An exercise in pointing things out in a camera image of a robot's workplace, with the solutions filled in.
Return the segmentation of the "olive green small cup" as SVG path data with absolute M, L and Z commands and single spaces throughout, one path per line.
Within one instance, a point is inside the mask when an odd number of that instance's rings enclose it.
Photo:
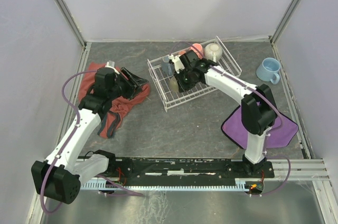
M 169 81 L 169 89 L 170 91 L 173 91 L 175 93 L 179 93 L 180 92 L 180 87 L 179 87 L 179 84 L 176 80 L 175 77 L 172 77 Z

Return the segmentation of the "purple cloth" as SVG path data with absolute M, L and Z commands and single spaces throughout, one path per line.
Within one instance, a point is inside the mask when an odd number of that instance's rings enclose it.
M 266 148 L 282 148 L 286 147 L 292 138 L 298 132 L 298 125 L 290 118 L 282 114 L 283 125 L 281 119 L 276 118 L 272 130 L 269 131 L 270 136 L 265 141 Z M 241 122 L 241 107 L 238 106 L 230 116 L 223 122 L 221 131 L 225 136 L 234 142 L 241 149 L 247 148 L 247 131 Z

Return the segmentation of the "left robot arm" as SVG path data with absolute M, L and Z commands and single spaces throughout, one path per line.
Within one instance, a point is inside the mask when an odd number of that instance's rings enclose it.
M 91 157 L 77 163 L 77 158 L 94 129 L 107 117 L 112 103 L 118 98 L 134 100 L 145 92 L 148 81 L 126 68 L 112 66 L 92 71 L 93 83 L 85 91 L 74 121 L 57 147 L 44 161 L 35 161 L 31 167 L 36 192 L 40 202 L 50 198 L 71 204 L 80 187 L 95 176 L 116 171 L 116 156 L 97 150 Z

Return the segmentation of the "red cloth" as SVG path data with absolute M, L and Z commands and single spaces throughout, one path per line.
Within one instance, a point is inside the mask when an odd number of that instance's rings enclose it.
M 81 101 L 89 88 L 94 84 L 95 73 L 86 73 L 80 84 L 78 100 Z M 150 94 L 151 87 L 147 83 L 142 86 L 142 91 L 134 99 L 128 100 L 119 97 L 112 102 L 112 107 L 101 121 L 97 135 L 102 138 L 114 138 L 117 129 L 121 126 L 123 118 L 132 110 L 135 105 L 141 104 Z

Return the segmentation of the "light blue mug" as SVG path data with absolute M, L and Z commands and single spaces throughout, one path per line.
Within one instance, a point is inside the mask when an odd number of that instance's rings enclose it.
M 276 85 L 280 81 L 281 65 L 278 60 L 274 58 L 265 58 L 256 70 L 256 76 L 264 81 L 271 82 Z

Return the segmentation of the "grey blue mug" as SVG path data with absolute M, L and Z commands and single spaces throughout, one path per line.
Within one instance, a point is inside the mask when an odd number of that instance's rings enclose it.
M 161 70 L 168 76 L 173 76 L 174 74 L 174 65 L 170 63 L 170 59 L 167 55 L 162 57 Z

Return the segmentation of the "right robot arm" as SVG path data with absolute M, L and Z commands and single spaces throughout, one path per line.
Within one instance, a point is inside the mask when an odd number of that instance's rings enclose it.
M 241 108 L 241 122 L 248 133 L 244 160 L 258 165 L 265 159 L 265 141 L 281 114 L 270 88 L 256 86 L 226 72 L 216 62 L 199 58 L 193 51 L 169 56 L 175 68 L 179 92 L 191 90 L 197 83 L 214 87 L 235 100 Z

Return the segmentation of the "white wire dish rack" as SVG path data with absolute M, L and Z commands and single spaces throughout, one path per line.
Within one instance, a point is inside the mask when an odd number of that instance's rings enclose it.
M 218 36 L 200 45 L 203 49 L 218 45 L 221 55 L 217 65 L 235 77 L 241 76 L 242 69 Z M 200 80 L 201 73 L 207 70 L 207 63 L 193 62 L 192 66 L 179 73 L 174 72 L 174 64 L 168 61 L 168 55 L 148 60 L 147 64 L 166 111 L 216 90 Z

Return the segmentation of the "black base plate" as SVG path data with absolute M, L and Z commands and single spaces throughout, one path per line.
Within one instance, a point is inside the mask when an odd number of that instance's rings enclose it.
M 140 158 L 118 157 L 102 173 L 126 186 L 221 186 L 235 185 L 235 179 L 274 178 L 270 161 L 252 169 L 241 159 L 229 158 Z

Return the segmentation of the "cream speckled mug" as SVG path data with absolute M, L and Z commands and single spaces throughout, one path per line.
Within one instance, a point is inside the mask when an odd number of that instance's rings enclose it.
M 223 54 L 221 46 L 217 43 L 210 43 L 204 48 L 204 57 L 213 62 L 218 62 Z

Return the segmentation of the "large pink mug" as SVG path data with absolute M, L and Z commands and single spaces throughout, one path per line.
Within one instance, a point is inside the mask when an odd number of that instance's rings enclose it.
M 192 44 L 191 50 L 198 56 L 199 59 L 202 59 L 204 57 L 203 46 L 201 44 Z

